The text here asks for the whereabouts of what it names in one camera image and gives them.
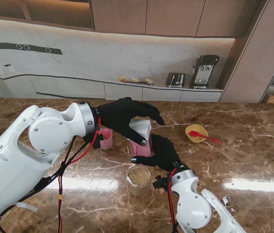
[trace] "espresso machine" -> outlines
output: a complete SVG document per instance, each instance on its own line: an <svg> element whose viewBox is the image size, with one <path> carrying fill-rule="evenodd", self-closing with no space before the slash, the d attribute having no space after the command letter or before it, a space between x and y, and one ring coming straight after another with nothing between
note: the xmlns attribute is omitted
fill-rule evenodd
<svg viewBox="0 0 274 233"><path fill-rule="evenodd" d="M218 64L219 60L220 57L217 55L199 55L196 65L193 66L190 88L207 89L214 66Z"/></svg>

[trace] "white cap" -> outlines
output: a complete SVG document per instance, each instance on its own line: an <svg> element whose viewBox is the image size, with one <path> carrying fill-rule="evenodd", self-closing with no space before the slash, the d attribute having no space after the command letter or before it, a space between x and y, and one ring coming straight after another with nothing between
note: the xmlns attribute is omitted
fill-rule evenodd
<svg viewBox="0 0 274 233"><path fill-rule="evenodd" d="M129 126L135 130L138 134L144 137L146 140L150 137L151 133L151 121L150 120L135 120L132 119Z"/></svg>

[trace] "pink cup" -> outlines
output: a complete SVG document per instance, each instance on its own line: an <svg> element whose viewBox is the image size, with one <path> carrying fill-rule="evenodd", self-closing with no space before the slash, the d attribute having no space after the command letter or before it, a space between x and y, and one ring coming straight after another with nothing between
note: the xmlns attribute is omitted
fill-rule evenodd
<svg viewBox="0 0 274 233"><path fill-rule="evenodd" d="M148 140L148 143L146 146L140 146L139 144L129 141L130 145L130 151L132 153L132 156L145 156L145 157L151 157L152 156L152 140L151 138Z"/></svg>
<svg viewBox="0 0 274 233"><path fill-rule="evenodd" d="M103 140L100 141L100 147L103 150L108 150L113 146L112 130L103 128L98 131L98 134L102 134Z"/></svg>

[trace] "brown marble countertop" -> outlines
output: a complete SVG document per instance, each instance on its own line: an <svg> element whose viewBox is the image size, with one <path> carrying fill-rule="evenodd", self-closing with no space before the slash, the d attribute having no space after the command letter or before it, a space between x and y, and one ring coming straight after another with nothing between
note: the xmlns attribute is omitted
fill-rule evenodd
<svg viewBox="0 0 274 233"><path fill-rule="evenodd" d="M0 135L27 107L36 104L65 110L76 100L0 99ZM106 100L89 100L93 106ZM182 161L199 177L199 191L207 188L220 200L247 233L274 233L274 104L151 102L166 125L152 123L153 132L169 137ZM200 124L223 142L193 144L184 130ZM22 141L28 143L28 136ZM170 233L167 194L153 188L134 197L126 188L131 165L128 141L113 134L113 148L92 150L64 174L62 217L66 233ZM78 139L73 152L81 145ZM151 179L165 173L150 168ZM2 219L8 233L56 233L58 185L52 183L28 203L38 212L15 208ZM214 212L210 224L198 230L212 233L219 225Z"/></svg>

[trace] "black glove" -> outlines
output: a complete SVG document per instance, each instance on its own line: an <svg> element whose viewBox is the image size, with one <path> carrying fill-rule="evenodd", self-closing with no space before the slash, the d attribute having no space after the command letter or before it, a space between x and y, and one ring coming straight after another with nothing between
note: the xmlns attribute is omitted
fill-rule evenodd
<svg viewBox="0 0 274 233"><path fill-rule="evenodd" d="M97 107L97 110L103 126L115 130L142 146L146 145L146 139L129 127L132 118L148 116L160 125L165 124L156 107L148 103L132 100L130 97L103 104Z"/></svg>
<svg viewBox="0 0 274 233"><path fill-rule="evenodd" d="M181 164L181 160L174 148L174 144L166 137L151 135L154 155L152 157L135 156L131 162L146 166L158 166L163 170L171 171L174 169L174 162Z"/></svg>

